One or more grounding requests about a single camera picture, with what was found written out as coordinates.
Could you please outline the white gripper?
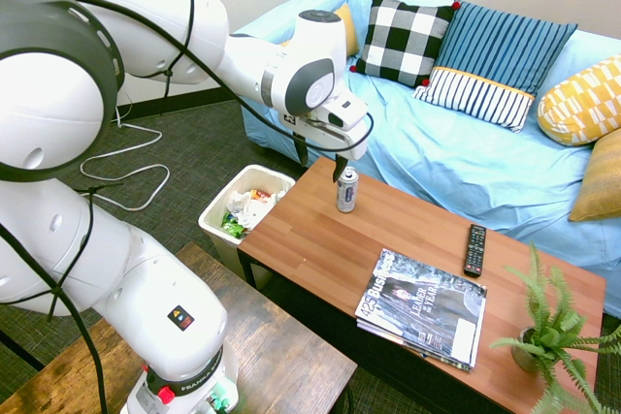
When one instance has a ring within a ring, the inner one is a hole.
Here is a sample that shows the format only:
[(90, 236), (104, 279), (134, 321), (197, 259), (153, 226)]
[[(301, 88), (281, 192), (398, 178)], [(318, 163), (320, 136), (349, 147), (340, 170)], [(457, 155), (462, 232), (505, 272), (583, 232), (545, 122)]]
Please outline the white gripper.
[(284, 113), (282, 124), (294, 132), (293, 141), (302, 167), (309, 160), (306, 140), (317, 143), (324, 151), (337, 150), (332, 174), (332, 180), (337, 182), (348, 160), (359, 160), (366, 153), (367, 111), (364, 102), (330, 102), (302, 116)]

